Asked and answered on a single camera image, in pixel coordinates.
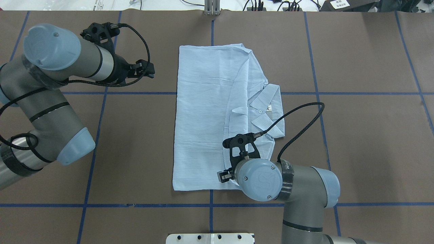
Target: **white mounting plate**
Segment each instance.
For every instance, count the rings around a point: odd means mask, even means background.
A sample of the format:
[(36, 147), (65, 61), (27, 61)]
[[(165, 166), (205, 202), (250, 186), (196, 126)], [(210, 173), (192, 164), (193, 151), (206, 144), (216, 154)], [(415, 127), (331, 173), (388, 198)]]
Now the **white mounting plate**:
[(254, 236), (252, 233), (170, 234), (166, 244), (254, 244)]

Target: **fabric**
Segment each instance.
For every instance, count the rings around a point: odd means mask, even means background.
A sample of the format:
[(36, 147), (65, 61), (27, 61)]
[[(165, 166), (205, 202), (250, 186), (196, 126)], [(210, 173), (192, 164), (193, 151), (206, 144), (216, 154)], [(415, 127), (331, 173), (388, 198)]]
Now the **fabric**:
[[(230, 167), (223, 140), (263, 131), (282, 115), (280, 87), (268, 84), (252, 50), (242, 44), (181, 46), (174, 190), (239, 189), (234, 182), (218, 181), (217, 172)], [(256, 139), (262, 158), (270, 159), (274, 138), (284, 134), (282, 120)]]

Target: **white bracket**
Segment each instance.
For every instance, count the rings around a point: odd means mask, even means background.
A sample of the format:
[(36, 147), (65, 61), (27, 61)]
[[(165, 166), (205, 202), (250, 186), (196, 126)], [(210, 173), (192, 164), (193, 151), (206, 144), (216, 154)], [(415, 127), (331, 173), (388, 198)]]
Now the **white bracket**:
[(254, 244), (254, 236), (251, 233), (170, 234), (166, 244)]
[(220, 15), (220, 0), (205, 0), (205, 15)]

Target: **light blue shirt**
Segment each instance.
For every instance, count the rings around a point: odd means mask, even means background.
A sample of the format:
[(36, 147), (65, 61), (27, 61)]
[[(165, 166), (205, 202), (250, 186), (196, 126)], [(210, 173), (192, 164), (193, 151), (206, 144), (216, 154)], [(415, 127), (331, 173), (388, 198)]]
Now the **light blue shirt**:
[[(174, 190), (239, 189), (218, 181), (217, 172), (230, 167), (223, 140), (263, 131), (282, 115), (280, 87), (268, 84), (252, 50), (242, 44), (181, 46)], [(256, 139), (261, 158), (270, 159), (274, 138), (284, 135), (282, 120)]]

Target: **light blue cap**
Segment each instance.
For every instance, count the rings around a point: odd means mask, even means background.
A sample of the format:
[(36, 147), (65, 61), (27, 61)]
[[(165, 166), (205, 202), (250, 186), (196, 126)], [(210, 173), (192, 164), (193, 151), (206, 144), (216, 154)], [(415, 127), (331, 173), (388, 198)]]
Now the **light blue cap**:
[[(3, 93), (3, 91), (1, 89), (0, 89), (0, 102), (2, 104), (7, 104), (8, 102), (10, 102), (9, 98), (7, 98), (4, 95), (4, 93)], [(11, 107), (18, 107), (18, 104), (14, 103), (14, 104), (11, 105)]]
[(334, 207), (338, 203), (338, 198), (341, 195), (341, 185), (338, 177), (330, 170), (313, 166), (311, 166), (311, 168), (314, 168), (318, 172), (322, 182), (324, 183), (325, 191), (327, 192), (326, 208)]
[(92, 152), (93, 149), (95, 149), (95, 142), (89, 130), (84, 127), (60, 151), (57, 161), (69, 165)]
[(80, 52), (78, 37), (71, 31), (54, 25), (35, 25), (24, 38), (24, 55), (41, 69), (68, 68), (78, 59)]
[(237, 182), (244, 194), (256, 201), (269, 201), (282, 189), (282, 173), (270, 160), (254, 158), (247, 161), (237, 173)]

